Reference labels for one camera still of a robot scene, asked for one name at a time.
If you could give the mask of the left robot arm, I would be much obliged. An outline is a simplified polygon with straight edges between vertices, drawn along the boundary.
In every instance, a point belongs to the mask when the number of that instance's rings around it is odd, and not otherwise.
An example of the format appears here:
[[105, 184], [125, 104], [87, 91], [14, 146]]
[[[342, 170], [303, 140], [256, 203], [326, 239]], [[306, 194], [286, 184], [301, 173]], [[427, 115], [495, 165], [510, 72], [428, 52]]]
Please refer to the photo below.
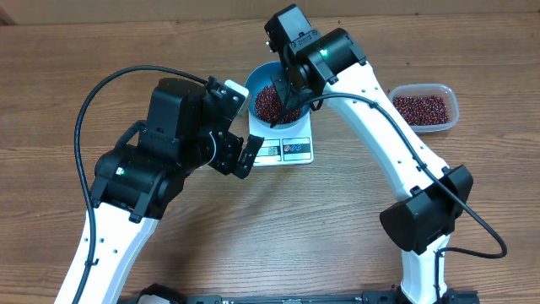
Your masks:
[[232, 80], [206, 84], [163, 78], [146, 119], [135, 122], [102, 155], [89, 190], [78, 249], [57, 294], [58, 303], [113, 303], [167, 205], [199, 167], [247, 177], [262, 138], [229, 129], [250, 103]]

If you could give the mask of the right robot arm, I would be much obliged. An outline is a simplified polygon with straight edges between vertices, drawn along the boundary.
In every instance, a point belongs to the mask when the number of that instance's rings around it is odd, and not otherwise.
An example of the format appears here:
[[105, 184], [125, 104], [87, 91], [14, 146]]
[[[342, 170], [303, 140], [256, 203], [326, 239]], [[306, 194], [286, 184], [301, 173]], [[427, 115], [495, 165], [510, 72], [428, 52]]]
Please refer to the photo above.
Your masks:
[[465, 166], [451, 169], [408, 126], [346, 30], [326, 35], [311, 27], [265, 31], [300, 93], [300, 100], [287, 107], [326, 103], [353, 129], [389, 182], [397, 201], [381, 212], [380, 221], [402, 251], [401, 298], [447, 301], [444, 255], [456, 219], [467, 208], [470, 172]]

